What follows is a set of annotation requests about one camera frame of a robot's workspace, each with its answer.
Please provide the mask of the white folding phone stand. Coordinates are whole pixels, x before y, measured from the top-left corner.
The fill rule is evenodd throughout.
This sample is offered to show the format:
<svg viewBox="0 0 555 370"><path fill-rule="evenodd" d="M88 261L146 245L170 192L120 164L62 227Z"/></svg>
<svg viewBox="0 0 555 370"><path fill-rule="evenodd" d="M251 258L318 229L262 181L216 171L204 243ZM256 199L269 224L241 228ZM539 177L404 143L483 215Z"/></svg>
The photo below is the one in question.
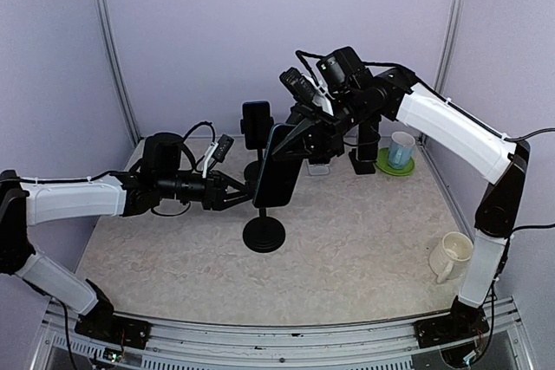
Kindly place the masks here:
<svg viewBox="0 0 555 370"><path fill-rule="evenodd" d="M330 165L308 163L307 170L310 176L327 176L330 174Z"/></svg>

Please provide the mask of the teal phone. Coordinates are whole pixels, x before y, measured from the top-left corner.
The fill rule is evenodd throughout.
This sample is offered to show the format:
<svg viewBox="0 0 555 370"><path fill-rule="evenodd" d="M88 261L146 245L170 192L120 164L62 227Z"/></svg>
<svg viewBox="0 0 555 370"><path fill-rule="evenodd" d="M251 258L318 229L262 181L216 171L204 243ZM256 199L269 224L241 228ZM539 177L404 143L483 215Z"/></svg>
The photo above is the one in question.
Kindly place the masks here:
<svg viewBox="0 0 555 370"><path fill-rule="evenodd" d="M270 131L252 200L256 208L283 207L291 201L302 160L275 160L272 152L293 129L293 125L279 123Z"/></svg>

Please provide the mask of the black round-base stand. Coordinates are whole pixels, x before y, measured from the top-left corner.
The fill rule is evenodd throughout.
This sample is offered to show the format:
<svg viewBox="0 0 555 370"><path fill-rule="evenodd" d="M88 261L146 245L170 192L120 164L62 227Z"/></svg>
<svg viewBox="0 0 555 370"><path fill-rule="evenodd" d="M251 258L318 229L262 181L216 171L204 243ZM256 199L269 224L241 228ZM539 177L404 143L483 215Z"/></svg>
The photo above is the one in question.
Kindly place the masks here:
<svg viewBox="0 0 555 370"><path fill-rule="evenodd" d="M270 253L284 244L286 233L279 220L270 217L265 208L259 208L258 216L245 225L242 237L248 249Z"/></svg>
<svg viewBox="0 0 555 370"><path fill-rule="evenodd" d="M258 178L260 162L264 157L264 149L257 149L257 159L249 163L244 169L245 180L255 181Z"/></svg>

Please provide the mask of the blue phone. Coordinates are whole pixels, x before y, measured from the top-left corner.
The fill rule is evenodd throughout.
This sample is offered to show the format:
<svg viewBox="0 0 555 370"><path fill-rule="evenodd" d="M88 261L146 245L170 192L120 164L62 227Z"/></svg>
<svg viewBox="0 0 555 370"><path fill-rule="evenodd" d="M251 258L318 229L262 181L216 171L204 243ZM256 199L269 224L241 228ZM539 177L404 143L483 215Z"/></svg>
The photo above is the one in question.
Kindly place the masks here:
<svg viewBox="0 0 555 370"><path fill-rule="evenodd" d="M268 101L249 101L242 105L240 130L247 150L264 149L274 124Z"/></svg>

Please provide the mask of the black folding phone stand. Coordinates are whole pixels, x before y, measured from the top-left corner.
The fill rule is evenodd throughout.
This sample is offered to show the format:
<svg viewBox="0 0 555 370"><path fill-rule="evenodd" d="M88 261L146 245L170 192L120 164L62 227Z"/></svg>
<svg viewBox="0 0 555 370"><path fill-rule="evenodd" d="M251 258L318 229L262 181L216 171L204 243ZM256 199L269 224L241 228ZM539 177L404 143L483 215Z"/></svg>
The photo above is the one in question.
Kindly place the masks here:
<svg viewBox="0 0 555 370"><path fill-rule="evenodd" d="M367 160L358 160L356 157L356 149L352 149L349 153L349 161L356 175L375 174L375 162Z"/></svg>

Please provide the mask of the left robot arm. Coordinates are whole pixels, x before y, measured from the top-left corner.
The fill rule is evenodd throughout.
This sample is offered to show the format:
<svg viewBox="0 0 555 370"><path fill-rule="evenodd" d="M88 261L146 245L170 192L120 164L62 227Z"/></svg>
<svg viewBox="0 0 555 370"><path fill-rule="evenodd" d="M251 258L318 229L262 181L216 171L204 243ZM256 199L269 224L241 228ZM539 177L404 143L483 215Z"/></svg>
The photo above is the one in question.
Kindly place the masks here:
<svg viewBox="0 0 555 370"><path fill-rule="evenodd" d="M102 339L121 331L121 319L104 293L48 258L28 239L30 226L79 217L134 217L164 199L183 205L201 203L207 211L223 211L252 198L250 185L212 169L233 144L227 135L211 143L201 172L183 170L181 159L196 163L184 139L176 133L146 138L141 158L125 172L109 171L84 179L27 179L13 170L1 174L1 271L18 276L86 317Z"/></svg>

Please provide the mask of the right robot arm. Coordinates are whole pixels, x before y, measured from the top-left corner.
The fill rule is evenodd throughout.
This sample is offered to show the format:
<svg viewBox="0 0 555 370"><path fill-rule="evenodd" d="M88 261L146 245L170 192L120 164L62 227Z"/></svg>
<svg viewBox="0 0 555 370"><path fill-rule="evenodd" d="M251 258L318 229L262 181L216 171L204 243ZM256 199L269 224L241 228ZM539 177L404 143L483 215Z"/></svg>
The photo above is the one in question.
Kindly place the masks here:
<svg viewBox="0 0 555 370"><path fill-rule="evenodd" d="M436 93L415 72L384 62L378 75L373 62L343 47L317 55L316 65L302 74L284 71L279 80L295 100L287 122L293 127L272 149L272 157L331 159L345 151L344 135L381 118L402 123L439 142L464 159L487 182L474 216L476 230L467 274L443 323L446 334L464 337L478 321L475 309L491 294L501 270L526 181L530 146L509 138Z"/></svg>

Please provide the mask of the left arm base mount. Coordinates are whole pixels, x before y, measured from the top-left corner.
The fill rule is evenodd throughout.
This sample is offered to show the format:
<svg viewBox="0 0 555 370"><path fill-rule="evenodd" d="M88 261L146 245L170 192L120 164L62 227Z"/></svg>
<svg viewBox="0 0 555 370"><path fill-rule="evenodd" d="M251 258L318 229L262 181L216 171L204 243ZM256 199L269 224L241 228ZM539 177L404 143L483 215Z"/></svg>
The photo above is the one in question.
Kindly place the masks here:
<svg viewBox="0 0 555 370"><path fill-rule="evenodd" d="M151 324L114 313L114 306L104 292L89 279L85 282L96 294L97 303L85 315L79 315L75 332L91 339L144 350Z"/></svg>

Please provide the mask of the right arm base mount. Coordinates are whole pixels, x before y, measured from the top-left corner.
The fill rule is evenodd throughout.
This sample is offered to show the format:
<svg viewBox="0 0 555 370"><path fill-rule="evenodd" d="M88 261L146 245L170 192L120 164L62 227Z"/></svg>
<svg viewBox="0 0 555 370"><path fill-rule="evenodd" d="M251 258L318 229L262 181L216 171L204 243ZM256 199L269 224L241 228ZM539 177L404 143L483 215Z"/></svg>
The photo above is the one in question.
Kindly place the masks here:
<svg viewBox="0 0 555 370"><path fill-rule="evenodd" d="M456 296L446 315L418 320L414 329L419 348L428 348L485 334L490 327L482 306L468 306Z"/></svg>

